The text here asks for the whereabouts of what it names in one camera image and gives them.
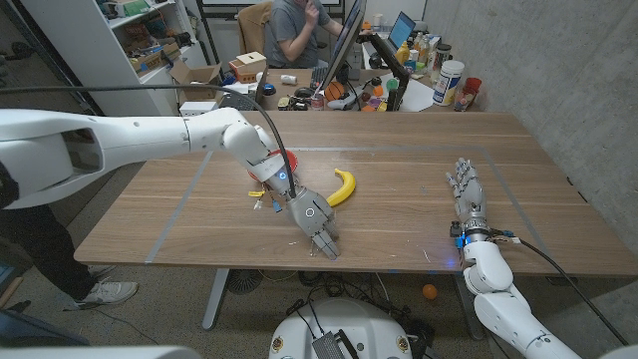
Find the orange ball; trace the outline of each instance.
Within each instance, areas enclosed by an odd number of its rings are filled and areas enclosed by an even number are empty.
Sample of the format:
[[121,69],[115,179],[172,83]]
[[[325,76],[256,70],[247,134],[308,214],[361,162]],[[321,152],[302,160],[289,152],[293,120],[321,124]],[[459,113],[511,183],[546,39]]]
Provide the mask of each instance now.
[[344,93],[345,91],[343,89],[343,85],[335,81],[331,82],[330,85],[328,85],[326,90],[323,92],[328,102],[339,100],[341,95],[343,95]]
[[423,286],[423,296],[433,300],[437,297],[437,287],[432,284],[426,284]]

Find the gray t-shirt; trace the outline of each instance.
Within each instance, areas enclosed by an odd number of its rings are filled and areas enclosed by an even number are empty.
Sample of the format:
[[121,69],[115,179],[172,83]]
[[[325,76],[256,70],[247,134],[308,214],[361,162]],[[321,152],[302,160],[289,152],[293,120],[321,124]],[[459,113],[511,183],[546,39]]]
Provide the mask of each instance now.
[[295,4],[294,0],[274,0],[270,11],[270,21],[266,26],[266,43],[264,52],[268,64],[276,67],[307,69],[317,65],[317,27],[330,22],[330,16],[321,5],[320,0],[314,1],[319,10],[317,26],[312,31],[304,51],[294,61],[290,62],[283,54],[279,41],[294,40],[306,25],[305,7]]

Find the table leg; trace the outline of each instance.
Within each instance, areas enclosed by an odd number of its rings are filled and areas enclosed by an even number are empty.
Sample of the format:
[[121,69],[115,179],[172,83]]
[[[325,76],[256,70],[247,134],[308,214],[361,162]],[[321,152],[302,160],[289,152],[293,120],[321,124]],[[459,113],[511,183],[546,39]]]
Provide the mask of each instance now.
[[485,333],[482,330],[482,324],[475,312],[474,295],[468,290],[466,280],[462,275],[455,275],[454,278],[455,284],[457,285],[457,293],[459,294],[461,305],[463,306],[463,311],[466,313],[466,322],[468,323],[470,337],[473,340],[483,340],[485,339]]
[[211,330],[215,326],[223,292],[226,289],[226,279],[228,279],[229,271],[230,269],[228,268],[218,268],[215,273],[215,279],[212,281],[212,289],[210,289],[210,297],[208,298],[208,305],[206,306],[206,312],[201,322],[201,326],[205,330]]

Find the sneaker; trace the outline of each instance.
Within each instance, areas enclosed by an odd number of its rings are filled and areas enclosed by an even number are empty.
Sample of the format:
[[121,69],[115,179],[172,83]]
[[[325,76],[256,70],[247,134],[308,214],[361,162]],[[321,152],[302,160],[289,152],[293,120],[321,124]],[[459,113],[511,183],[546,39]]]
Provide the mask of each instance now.
[[116,267],[116,265],[89,265],[89,274],[94,278],[99,278]]
[[135,282],[106,282],[106,278],[97,283],[89,295],[82,299],[79,306],[83,304],[120,304],[131,298],[138,291],[138,284]]

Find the wooden table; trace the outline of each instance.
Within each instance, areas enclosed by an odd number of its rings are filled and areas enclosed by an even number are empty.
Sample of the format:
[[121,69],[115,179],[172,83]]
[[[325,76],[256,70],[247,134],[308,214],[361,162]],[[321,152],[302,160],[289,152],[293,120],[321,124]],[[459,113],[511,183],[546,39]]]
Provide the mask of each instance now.
[[[267,128],[256,112],[244,113]],[[454,273],[456,220],[445,173],[471,159],[489,225],[513,230],[577,276],[635,276],[638,264],[596,211],[507,114],[270,112],[299,159],[301,183],[328,196],[334,169],[357,180],[336,207],[341,256],[311,256],[284,212],[253,210],[260,189],[231,156],[147,162],[76,251],[85,263]],[[522,245],[502,244],[515,274],[555,274]]]
[[[391,73],[390,70],[361,70],[361,76],[358,81],[351,81],[352,86],[357,87],[366,83],[366,81],[372,79],[376,76],[382,76]],[[286,85],[281,83],[281,75],[292,75],[297,77],[297,85]],[[312,77],[312,69],[270,69],[268,70],[268,78],[266,81],[269,84],[274,85],[277,93],[272,96],[264,96],[261,101],[261,106],[266,111],[276,111],[277,103],[279,99],[282,97],[286,97],[289,95],[294,95],[295,90],[301,87],[308,87],[310,85],[310,78]],[[432,83],[430,82],[430,78],[424,76],[419,80],[422,84],[431,87]],[[217,95],[217,100],[221,99],[221,94]],[[326,111],[333,111],[325,106],[324,109]],[[476,107],[469,108],[469,111],[475,110]],[[453,106],[437,106],[432,105],[424,110],[424,112],[453,112]]]

